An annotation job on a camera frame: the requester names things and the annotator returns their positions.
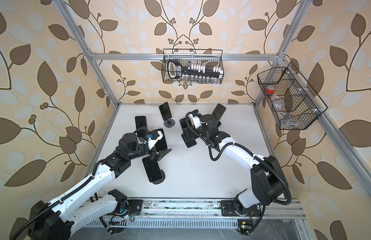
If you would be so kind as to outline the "black phone stand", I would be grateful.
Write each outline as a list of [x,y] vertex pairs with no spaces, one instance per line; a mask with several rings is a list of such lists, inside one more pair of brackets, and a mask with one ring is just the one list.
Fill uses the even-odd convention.
[[221,105],[221,104],[217,104],[215,109],[213,110],[212,112],[212,116],[217,120],[217,121],[220,121],[220,119],[222,118],[223,114],[225,113],[226,111],[226,107]]
[[194,133],[188,127],[187,121],[185,118],[179,120],[181,128],[182,128],[182,136],[186,142],[194,140]]

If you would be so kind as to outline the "black square stand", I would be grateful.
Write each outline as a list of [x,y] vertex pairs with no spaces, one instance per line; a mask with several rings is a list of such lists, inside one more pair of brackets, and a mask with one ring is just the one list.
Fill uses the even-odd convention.
[[191,139],[189,141],[186,140],[186,137],[184,134],[181,134],[182,140],[184,141],[187,148],[191,148],[197,144],[197,142],[194,139]]

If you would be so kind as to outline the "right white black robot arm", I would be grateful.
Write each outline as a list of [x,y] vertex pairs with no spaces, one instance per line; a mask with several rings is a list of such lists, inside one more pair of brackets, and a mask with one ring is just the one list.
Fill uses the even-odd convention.
[[184,120],[192,136],[206,144],[212,161],[216,162],[226,155],[249,172],[251,187],[234,197],[234,206],[239,215],[247,214],[256,205],[276,203],[287,206],[292,202],[286,177],[274,156],[253,153],[239,144],[229,134],[219,130],[220,121],[213,115],[201,115],[195,110],[186,113]]

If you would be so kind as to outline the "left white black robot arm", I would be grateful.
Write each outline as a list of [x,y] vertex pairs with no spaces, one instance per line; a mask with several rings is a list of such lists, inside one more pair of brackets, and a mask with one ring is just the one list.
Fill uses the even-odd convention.
[[[139,131],[145,131],[143,143],[138,141]],[[118,190],[110,191],[85,207],[82,204],[127,170],[131,160],[160,161],[171,151],[156,149],[155,145],[164,141],[163,130],[149,131],[146,127],[124,134],[115,150],[98,161],[86,178],[48,203],[36,203],[31,208],[29,221],[19,227],[10,239],[18,240],[22,233],[26,233],[32,240],[67,240],[94,219],[114,212],[126,200],[126,196]]]

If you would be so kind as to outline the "black phone middle left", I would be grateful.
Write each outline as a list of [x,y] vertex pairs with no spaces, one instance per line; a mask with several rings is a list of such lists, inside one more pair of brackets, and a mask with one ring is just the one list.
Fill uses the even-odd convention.
[[159,152],[159,151],[167,150],[168,147],[167,147],[163,129],[156,129],[156,131],[162,133],[162,138],[159,141],[157,141],[156,144],[154,145],[156,151]]

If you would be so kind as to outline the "black phone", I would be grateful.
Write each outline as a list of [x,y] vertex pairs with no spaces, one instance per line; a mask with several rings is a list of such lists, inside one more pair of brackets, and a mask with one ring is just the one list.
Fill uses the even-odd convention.
[[136,129],[139,130],[136,132],[137,136],[139,138],[144,138],[148,133],[146,116],[135,116],[134,119]]
[[151,160],[150,157],[142,159],[144,169],[146,171],[150,183],[154,181],[155,176],[160,173],[160,168],[156,160]]
[[168,119],[172,118],[168,102],[161,104],[159,106],[159,111],[160,111],[163,121],[167,121]]
[[167,147],[163,129],[156,129],[156,131],[162,133],[162,138],[159,141],[157,141],[156,144],[154,145],[156,151],[159,152],[159,151],[167,150],[168,147]]

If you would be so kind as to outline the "black phone near front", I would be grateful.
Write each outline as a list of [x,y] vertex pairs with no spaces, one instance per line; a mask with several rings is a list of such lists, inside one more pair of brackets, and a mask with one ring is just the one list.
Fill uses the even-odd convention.
[[156,160],[151,160],[150,157],[142,159],[144,169],[146,171],[150,183],[154,181],[155,176],[160,173],[160,168]]

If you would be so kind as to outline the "grey round stand front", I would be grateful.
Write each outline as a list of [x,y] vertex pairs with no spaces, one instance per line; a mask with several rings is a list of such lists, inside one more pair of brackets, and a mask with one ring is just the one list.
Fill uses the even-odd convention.
[[165,173],[163,170],[160,170],[160,173],[155,176],[154,181],[152,182],[154,185],[161,184],[165,180]]

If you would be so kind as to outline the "grey round stand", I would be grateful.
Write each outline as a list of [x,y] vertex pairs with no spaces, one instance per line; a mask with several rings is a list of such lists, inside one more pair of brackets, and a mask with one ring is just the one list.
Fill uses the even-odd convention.
[[154,185],[161,184],[165,180],[165,173],[163,170],[160,170],[160,173],[155,176],[154,181],[152,182]]
[[175,121],[172,118],[169,118],[163,122],[166,128],[172,128],[175,125]]

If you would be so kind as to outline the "black phone far left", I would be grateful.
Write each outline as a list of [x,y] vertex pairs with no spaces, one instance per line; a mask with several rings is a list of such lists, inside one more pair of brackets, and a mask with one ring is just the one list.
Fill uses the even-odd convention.
[[144,138],[148,133],[146,116],[135,116],[134,119],[136,129],[139,130],[136,132],[137,136],[139,138]]

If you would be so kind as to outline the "grey round stand far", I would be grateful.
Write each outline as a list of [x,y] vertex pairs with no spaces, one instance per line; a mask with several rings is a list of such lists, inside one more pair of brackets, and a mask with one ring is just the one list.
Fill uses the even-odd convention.
[[163,122],[166,128],[172,128],[175,125],[175,121],[172,118],[169,118]]

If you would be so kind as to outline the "black tool with vials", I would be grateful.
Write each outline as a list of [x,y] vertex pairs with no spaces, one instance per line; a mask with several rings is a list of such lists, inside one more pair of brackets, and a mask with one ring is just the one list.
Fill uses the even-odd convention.
[[169,60],[166,71],[171,79],[222,79],[224,77],[224,71],[216,66],[211,70],[207,69],[206,65],[186,63],[183,67],[177,60]]

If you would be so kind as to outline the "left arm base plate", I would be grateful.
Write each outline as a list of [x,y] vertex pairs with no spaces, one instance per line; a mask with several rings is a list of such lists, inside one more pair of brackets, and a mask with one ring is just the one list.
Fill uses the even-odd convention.
[[143,200],[127,199],[118,202],[113,212],[109,213],[110,216],[126,216],[139,214],[142,210]]

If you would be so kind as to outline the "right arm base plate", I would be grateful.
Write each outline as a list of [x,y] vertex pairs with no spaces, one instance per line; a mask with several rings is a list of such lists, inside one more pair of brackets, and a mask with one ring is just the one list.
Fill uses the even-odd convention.
[[223,217],[259,217],[262,212],[261,208],[256,205],[249,209],[239,211],[234,200],[222,200],[220,201],[219,206]]

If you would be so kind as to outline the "aluminium rail front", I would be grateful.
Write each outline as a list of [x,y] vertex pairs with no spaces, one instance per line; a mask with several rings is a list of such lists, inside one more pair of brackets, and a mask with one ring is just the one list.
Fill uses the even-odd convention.
[[[129,215],[144,218],[245,218],[223,217],[221,215],[220,201],[232,199],[171,199],[171,198],[143,198],[142,210],[139,214]],[[96,220],[98,217],[107,216],[116,208],[116,200],[109,196],[96,202],[87,202],[77,210],[60,210],[59,215],[64,221],[74,218]]]

